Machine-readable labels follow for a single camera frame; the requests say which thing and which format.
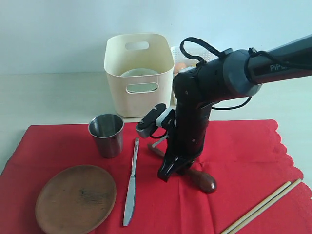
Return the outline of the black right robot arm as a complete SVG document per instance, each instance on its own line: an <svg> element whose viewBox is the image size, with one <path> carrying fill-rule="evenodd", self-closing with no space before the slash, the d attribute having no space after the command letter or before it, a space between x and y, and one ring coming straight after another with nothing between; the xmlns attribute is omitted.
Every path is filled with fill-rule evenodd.
<svg viewBox="0 0 312 234"><path fill-rule="evenodd" d="M194 37L196 43L216 56L198 61L196 68L174 77L176 109L170 120L167 150L157 176L167 181L171 174L189 168L201 154L213 106L224 100L252 97L262 84L301 78L312 73L312 38L306 36L270 51L254 48L218 51Z"/></svg>

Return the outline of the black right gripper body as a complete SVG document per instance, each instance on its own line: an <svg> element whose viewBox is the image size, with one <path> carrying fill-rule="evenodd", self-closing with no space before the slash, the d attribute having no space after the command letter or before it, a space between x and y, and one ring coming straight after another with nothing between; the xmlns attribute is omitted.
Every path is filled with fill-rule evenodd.
<svg viewBox="0 0 312 234"><path fill-rule="evenodd" d="M178 163L191 162L202 153L211 110L209 102L177 103L165 162L172 163L176 158Z"/></svg>

